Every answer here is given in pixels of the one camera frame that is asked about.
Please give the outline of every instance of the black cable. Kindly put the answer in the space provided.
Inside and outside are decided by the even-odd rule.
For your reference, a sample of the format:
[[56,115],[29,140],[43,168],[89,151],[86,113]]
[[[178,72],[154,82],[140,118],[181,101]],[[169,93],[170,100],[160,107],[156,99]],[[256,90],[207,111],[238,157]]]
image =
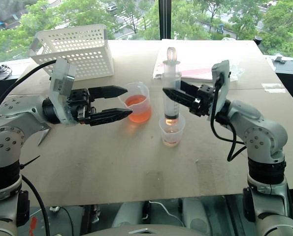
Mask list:
[[44,220],[44,228],[46,230],[46,236],[50,236],[50,228],[49,228],[49,220],[48,220],[48,215],[46,211],[46,207],[44,206],[42,199],[37,191],[37,189],[34,187],[33,183],[31,183],[25,176],[22,175],[23,181],[29,186],[29,188],[33,191],[33,194],[36,196],[37,201],[40,205],[41,212],[43,215],[43,220]]
[[213,105],[212,105],[212,114],[211,114],[211,120],[210,120],[210,125],[211,125],[211,129],[212,129],[212,132],[213,134],[220,140],[223,140],[223,141],[227,141],[227,142],[233,142],[233,140],[231,139],[226,139],[226,138],[223,138],[221,136],[219,136],[216,131],[215,131],[215,128],[214,128],[214,120],[215,120],[215,111],[216,111],[216,104],[217,104],[217,100],[218,100],[218,94],[219,94],[219,91],[220,91],[220,87],[218,85],[215,86],[215,92],[214,92],[214,100],[213,100]]
[[44,64],[41,64],[39,66],[37,66],[36,68],[34,68],[33,70],[31,70],[30,72],[28,72],[26,75],[24,75],[21,79],[19,79],[18,81],[16,81],[15,83],[13,83],[1,96],[0,96],[0,104],[4,101],[4,99],[7,97],[7,95],[19,84],[21,84],[23,81],[25,81],[29,76],[31,76],[33,73],[37,72],[38,70],[56,63],[57,60],[51,60],[48,61]]
[[9,78],[11,75],[12,75],[12,69],[7,66],[7,65],[0,65],[0,74],[3,74],[3,73],[8,73],[7,76],[5,76],[3,79],[1,79],[0,81],[3,81],[3,80],[6,80],[7,78]]
[[229,161],[232,161],[236,156],[238,156],[243,150],[245,150],[247,147],[243,146],[240,150],[238,150],[237,152],[235,152],[235,154],[233,156],[231,156]]
[[223,140],[223,141],[227,141],[227,142],[231,142],[232,145],[231,145],[231,148],[229,150],[229,153],[228,153],[228,156],[227,156],[227,161],[230,162],[232,161],[239,153],[241,153],[246,147],[243,147],[241,148],[240,150],[238,150],[234,155],[234,150],[235,150],[235,147],[236,147],[236,144],[243,144],[243,142],[237,142],[237,133],[236,133],[236,130],[234,128],[234,126],[231,124],[231,123],[228,123],[228,126],[230,127],[232,133],[233,133],[233,139],[230,140],[230,139],[225,139],[221,136],[219,136],[217,133],[216,133],[216,130],[214,128],[214,119],[215,119],[215,111],[216,111],[216,104],[217,104],[217,100],[218,100],[218,94],[219,94],[219,90],[220,90],[220,86],[218,84],[215,85],[215,92],[214,92],[214,100],[213,100],[213,105],[212,105],[212,113],[211,113],[211,120],[210,120],[210,125],[211,125],[211,129],[212,129],[212,132],[213,134],[220,140]]
[[70,216],[69,212],[67,211],[67,209],[65,209],[63,206],[61,206],[61,208],[62,208],[63,210],[65,210],[65,211],[66,211],[66,213],[67,213],[67,216],[68,216],[68,218],[69,218],[69,221],[70,221],[70,223],[71,223],[71,228],[72,228],[72,236],[74,236],[74,226],[73,226],[73,221],[72,221],[72,218],[71,218],[71,216]]

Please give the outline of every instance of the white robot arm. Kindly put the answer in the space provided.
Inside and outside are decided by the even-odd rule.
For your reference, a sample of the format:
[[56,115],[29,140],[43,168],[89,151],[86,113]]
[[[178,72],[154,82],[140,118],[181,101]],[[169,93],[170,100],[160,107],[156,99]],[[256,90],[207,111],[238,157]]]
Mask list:
[[97,113],[96,98],[117,97],[126,89],[106,86],[72,90],[76,68],[59,59],[53,70],[49,97],[16,96],[0,100],[0,235],[17,235],[17,227],[29,219],[28,192],[22,191],[19,157],[30,135],[49,128],[49,123],[98,125],[125,118],[127,109]]
[[[226,100],[230,76],[228,60],[215,64],[212,76],[214,87],[202,85],[197,88],[182,82],[181,89],[163,88],[163,91],[170,99],[189,107],[191,113],[209,116],[213,133],[219,139],[233,143],[228,161],[238,154],[232,155],[236,143],[245,145],[240,151],[247,148],[249,187],[243,190],[244,213],[249,221],[256,222],[258,235],[293,236],[289,191],[284,176],[285,129],[265,119],[248,104]],[[233,132],[233,140],[217,135],[214,120]],[[243,142],[237,142],[236,135]]]

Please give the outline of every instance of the green foliage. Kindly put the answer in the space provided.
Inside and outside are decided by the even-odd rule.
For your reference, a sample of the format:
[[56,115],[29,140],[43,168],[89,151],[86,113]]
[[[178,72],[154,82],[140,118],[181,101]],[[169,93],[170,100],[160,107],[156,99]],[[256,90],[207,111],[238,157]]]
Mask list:
[[278,1],[264,16],[264,53],[293,57],[293,0]]
[[209,11],[211,13],[211,16],[209,16],[209,23],[210,23],[210,29],[213,24],[215,23],[215,15],[220,15],[223,12],[226,12],[228,9],[228,0],[195,0],[195,4],[199,4],[201,7],[201,11]]
[[55,11],[62,22],[69,22],[70,27],[93,24],[106,25],[109,39],[114,39],[114,32],[118,31],[120,27],[115,17],[106,12],[105,9],[101,9],[98,1],[66,0]]
[[0,21],[5,21],[25,5],[35,4],[37,0],[0,0]]
[[109,39],[114,39],[114,32],[119,28],[116,18],[92,0],[66,0],[58,7],[48,7],[47,0],[38,0],[27,11],[21,17],[20,26],[0,30],[0,61],[26,58],[37,32],[54,29],[64,22],[70,22],[69,26],[105,24],[112,29],[108,30]]
[[222,38],[224,38],[224,37],[227,37],[227,36],[224,36],[223,34],[219,34],[216,32],[212,33],[212,40],[222,40]]
[[222,22],[221,24],[223,24],[224,25],[224,28],[227,29],[227,30],[231,30],[231,31],[234,30],[233,25],[231,25],[230,23],[224,23],[224,22]]
[[27,7],[28,14],[22,16],[20,28],[28,35],[34,36],[42,30],[53,29],[61,22],[55,15],[54,8],[48,8],[47,0],[39,0],[36,4]]
[[232,0],[229,12],[232,13],[230,22],[233,23],[233,30],[236,39],[252,39],[256,31],[256,25],[261,19],[257,0]]
[[115,0],[117,12],[127,17],[126,24],[137,33],[137,20],[145,16],[152,4],[149,0]]
[[149,26],[146,30],[139,31],[139,34],[145,40],[160,40],[160,20],[158,12],[158,0],[156,0],[150,11],[145,15],[145,20],[149,22]]
[[[199,21],[203,18],[202,14],[198,13],[200,12],[200,5],[193,4],[190,1],[174,0],[171,8],[171,38],[210,39],[210,34],[199,24]],[[160,37],[158,12],[157,0],[145,17],[150,22],[150,26],[140,32],[146,40],[158,40]]]

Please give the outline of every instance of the measuring cup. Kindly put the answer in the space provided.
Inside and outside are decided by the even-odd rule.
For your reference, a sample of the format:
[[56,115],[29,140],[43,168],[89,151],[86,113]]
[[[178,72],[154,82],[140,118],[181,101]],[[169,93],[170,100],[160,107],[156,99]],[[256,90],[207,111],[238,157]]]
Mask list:
[[169,147],[176,146],[181,140],[182,132],[184,131],[185,125],[185,118],[181,114],[179,114],[178,122],[174,125],[168,125],[166,123],[166,118],[161,117],[159,121],[159,126],[162,132],[163,143]]
[[131,109],[129,119],[136,123],[147,121],[151,117],[150,93],[142,82],[130,83],[123,86],[128,92],[119,96],[126,108]]

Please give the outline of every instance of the syringe barrel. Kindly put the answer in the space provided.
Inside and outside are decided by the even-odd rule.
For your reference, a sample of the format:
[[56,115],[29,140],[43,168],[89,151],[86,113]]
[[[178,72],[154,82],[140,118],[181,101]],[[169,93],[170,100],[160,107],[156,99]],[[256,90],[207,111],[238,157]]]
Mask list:
[[[162,82],[164,88],[180,89],[181,73],[176,66],[180,63],[176,60],[166,60],[164,63],[164,73]],[[164,94],[164,112],[167,119],[177,119],[179,116],[179,103],[172,101]]]

